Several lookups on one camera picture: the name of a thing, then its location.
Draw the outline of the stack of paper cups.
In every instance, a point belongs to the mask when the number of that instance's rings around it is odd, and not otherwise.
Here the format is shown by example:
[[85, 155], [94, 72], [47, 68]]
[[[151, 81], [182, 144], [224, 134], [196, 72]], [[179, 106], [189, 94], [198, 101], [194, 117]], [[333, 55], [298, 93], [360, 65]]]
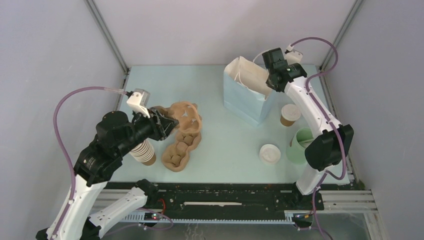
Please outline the stack of paper cups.
[[153, 145], [148, 139], [138, 144], [129, 154], [139, 163], [151, 166], [156, 162], [156, 154]]

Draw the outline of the light blue paper bag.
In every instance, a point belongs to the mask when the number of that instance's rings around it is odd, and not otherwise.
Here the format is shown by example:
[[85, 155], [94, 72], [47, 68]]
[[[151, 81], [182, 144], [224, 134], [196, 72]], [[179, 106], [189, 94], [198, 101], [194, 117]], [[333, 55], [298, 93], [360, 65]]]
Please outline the light blue paper bag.
[[268, 76], [266, 69], [243, 56], [232, 60], [223, 71], [224, 107], [251, 126], [259, 126], [277, 96], [266, 84]]

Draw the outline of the white coffee cup lid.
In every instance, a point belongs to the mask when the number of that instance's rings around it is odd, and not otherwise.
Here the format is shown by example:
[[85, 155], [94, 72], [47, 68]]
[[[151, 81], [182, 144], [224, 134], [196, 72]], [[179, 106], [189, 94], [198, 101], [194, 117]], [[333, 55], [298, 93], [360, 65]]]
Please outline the white coffee cup lid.
[[290, 122], [295, 122], [301, 117], [301, 111], [295, 104], [286, 104], [281, 108], [281, 116]]

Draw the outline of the brown paper coffee cup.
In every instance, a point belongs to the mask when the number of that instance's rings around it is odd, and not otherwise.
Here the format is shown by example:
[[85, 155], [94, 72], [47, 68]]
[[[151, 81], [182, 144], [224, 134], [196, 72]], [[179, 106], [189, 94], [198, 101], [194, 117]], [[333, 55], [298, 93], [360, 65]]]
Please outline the brown paper coffee cup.
[[283, 115], [280, 116], [280, 123], [285, 127], [292, 126], [296, 121], [288, 120]]

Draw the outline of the stack of white lids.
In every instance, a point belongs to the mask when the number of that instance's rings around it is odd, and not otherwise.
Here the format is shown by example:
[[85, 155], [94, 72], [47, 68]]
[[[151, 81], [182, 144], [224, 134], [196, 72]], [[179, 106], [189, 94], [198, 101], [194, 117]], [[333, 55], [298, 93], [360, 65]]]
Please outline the stack of white lids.
[[264, 144], [259, 150], [259, 159], [264, 164], [274, 165], [281, 159], [281, 151], [273, 144]]

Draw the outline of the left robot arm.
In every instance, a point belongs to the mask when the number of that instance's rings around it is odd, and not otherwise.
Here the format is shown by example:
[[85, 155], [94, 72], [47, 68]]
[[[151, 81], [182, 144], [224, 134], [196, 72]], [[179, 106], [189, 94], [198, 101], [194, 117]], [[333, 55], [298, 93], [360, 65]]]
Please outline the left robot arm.
[[74, 165], [73, 195], [62, 206], [49, 228], [36, 234], [38, 240], [100, 240], [121, 219], [136, 209], [153, 208], [159, 201], [158, 188], [146, 179], [136, 182], [122, 198], [103, 210], [90, 211], [98, 195], [113, 173], [122, 165], [123, 157], [146, 139], [165, 140], [179, 124], [155, 107], [149, 117], [134, 113], [132, 121], [126, 113], [111, 111], [96, 125], [93, 141], [83, 149]]

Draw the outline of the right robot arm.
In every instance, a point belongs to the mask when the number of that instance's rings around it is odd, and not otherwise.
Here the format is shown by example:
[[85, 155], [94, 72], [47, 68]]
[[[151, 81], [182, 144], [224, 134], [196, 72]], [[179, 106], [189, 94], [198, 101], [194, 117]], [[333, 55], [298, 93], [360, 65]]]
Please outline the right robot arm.
[[342, 164], [340, 178], [345, 177], [354, 130], [330, 113], [310, 87], [304, 68], [299, 63], [289, 64], [280, 48], [264, 52], [262, 58], [268, 70], [266, 85], [295, 103], [312, 132], [313, 141], [304, 152], [307, 165], [295, 183], [297, 191], [290, 196], [295, 208], [304, 209], [311, 202], [310, 194], [334, 166]]

